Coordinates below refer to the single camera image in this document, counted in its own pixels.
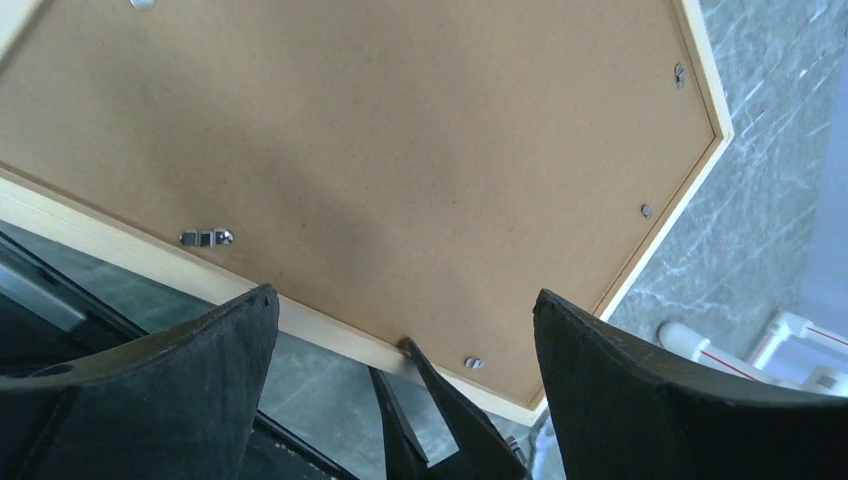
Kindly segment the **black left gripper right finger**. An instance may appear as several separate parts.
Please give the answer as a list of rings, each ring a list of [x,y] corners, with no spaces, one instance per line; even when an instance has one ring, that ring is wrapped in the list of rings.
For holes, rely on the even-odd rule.
[[[569,479],[843,479],[845,399],[699,365],[544,289],[537,358]]]

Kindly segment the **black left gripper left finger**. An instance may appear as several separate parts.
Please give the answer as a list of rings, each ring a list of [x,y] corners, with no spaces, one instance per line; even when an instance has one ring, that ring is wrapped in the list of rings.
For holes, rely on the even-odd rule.
[[[256,287],[193,320],[1,379],[5,479],[235,479],[277,339]]]

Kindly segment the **wooden picture frame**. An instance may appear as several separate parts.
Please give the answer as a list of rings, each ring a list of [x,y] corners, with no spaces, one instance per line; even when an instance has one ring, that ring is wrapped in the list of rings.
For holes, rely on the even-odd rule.
[[[732,137],[696,1],[1,5],[3,221],[525,425]]]

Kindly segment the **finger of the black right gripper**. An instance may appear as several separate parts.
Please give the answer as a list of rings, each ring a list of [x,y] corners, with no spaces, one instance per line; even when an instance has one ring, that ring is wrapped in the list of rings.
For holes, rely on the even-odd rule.
[[[385,374],[368,368],[381,413],[387,479],[428,479],[428,458]]]
[[[448,427],[471,479],[525,479],[525,464],[488,416],[430,363],[412,338],[404,348]]]

